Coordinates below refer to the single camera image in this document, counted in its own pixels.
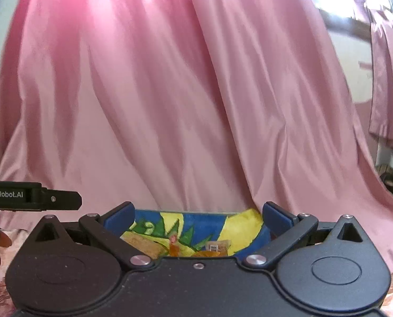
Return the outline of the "orange candy bag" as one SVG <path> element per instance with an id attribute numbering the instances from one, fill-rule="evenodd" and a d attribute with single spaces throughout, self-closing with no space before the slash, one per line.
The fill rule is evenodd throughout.
<path id="1" fill-rule="evenodd" d="M 180 242 L 169 242 L 168 255 L 170 257 L 195 257 L 195 258 L 217 258 L 227 257 L 231 246 L 230 240 L 216 240 L 206 242 L 200 250 L 193 250 Z"/>

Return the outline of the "grey tray with colourful liner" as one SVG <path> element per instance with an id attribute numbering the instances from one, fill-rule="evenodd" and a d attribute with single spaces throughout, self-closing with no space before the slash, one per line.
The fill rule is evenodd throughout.
<path id="1" fill-rule="evenodd" d="M 169 242 L 200 250 L 208 241 L 230 240 L 228 256 L 243 258 L 271 240 L 270 230 L 254 209 L 237 214 L 136 210 L 135 221 L 121 238 L 153 260 L 169 256 Z"/>

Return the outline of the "large pink curtain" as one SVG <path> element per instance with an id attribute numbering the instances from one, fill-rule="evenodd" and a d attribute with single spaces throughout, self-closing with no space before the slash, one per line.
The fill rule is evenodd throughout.
<path id="1" fill-rule="evenodd" d="M 393 270 L 393 196 L 311 0 L 19 0 L 0 180 L 77 191 L 82 213 L 349 213 Z"/>

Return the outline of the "small tied pink curtain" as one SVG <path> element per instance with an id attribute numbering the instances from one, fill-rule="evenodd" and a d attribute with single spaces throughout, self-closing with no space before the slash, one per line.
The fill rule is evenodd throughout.
<path id="1" fill-rule="evenodd" d="M 373 97 L 369 132 L 393 149 L 393 20 L 369 7 L 367 0 L 355 0 L 371 22 Z"/>

